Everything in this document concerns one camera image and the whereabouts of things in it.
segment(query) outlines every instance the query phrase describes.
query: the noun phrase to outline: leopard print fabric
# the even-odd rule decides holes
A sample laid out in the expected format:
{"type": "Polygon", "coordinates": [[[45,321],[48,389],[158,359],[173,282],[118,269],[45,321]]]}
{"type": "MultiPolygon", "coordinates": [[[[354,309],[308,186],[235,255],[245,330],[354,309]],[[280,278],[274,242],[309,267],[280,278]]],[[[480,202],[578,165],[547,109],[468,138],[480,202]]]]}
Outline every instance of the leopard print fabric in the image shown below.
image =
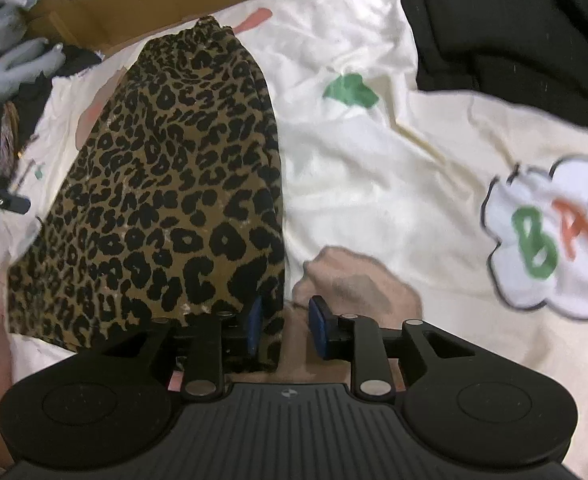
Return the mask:
{"type": "Polygon", "coordinates": [[[276,123],[260,68],[212,18],[150,40],[10,269],[13,332],[72,351],[155,317],[264,300],[260,364],[283,328],[276,123]]]}

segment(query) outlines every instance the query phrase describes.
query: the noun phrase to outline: metal screw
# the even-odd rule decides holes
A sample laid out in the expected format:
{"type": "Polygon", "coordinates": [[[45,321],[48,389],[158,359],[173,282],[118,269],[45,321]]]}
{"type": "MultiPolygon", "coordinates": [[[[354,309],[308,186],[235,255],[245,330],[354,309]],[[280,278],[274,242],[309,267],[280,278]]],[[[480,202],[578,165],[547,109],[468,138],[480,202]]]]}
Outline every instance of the metal screw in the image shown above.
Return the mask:
{"type": "Polygon", "coordinates": [[[185,384],[185,391],[194,397],[205,397],[216,392],[216,385],[212,381],[197,379],[185,384]]]}
{"type": "Polygon", "coordinates": [[[372,397],[380,397],[391,392],[392,386],[385,381],[370,379],[369,381],[363,381],[360,383],[360,391],[364,394],[371,395],[372,397]]]}

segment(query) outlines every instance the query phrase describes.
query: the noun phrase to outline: gray fabric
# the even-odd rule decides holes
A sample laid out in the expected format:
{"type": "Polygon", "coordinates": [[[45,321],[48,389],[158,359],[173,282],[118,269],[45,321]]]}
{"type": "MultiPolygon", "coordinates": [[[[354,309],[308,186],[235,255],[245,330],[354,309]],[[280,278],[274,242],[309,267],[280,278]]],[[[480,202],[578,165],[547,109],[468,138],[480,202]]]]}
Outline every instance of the gray fabric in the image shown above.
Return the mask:
{"type": "Polygon", "coordinates": [[[27,31],[27,24],[20,11],[10,5],[0,8],[0,54],[20,43],[27,31]]]}
{"type": "Polygon", "coordinates": [[[40,74],[53,76],[64,64],[62,44],[43,54],[45,38],[26,41],[0,58],[0,102],[18,93],[21,83],[33,83],[40,74]]]}

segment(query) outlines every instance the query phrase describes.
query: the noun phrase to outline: pile of clothes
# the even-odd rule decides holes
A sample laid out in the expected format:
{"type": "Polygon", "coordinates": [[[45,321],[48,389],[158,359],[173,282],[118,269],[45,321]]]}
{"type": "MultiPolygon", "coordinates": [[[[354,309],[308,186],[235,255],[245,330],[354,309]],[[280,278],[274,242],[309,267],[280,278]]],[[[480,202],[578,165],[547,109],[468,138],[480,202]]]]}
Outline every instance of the pile of clothes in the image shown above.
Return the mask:
{"type": "Polygon", "coordinates": [[[100,62],[88,50],[45,38],[22,41],[27,27],[18,9],[0,7],[0,191],[13,178],[52,91],[54,76],[71,76],[100,62]]]}
{"type": "Polygon", "coordinates": [[[424,91],[476,90],[588,127],[588,0],[402,0],[424,91]]]}

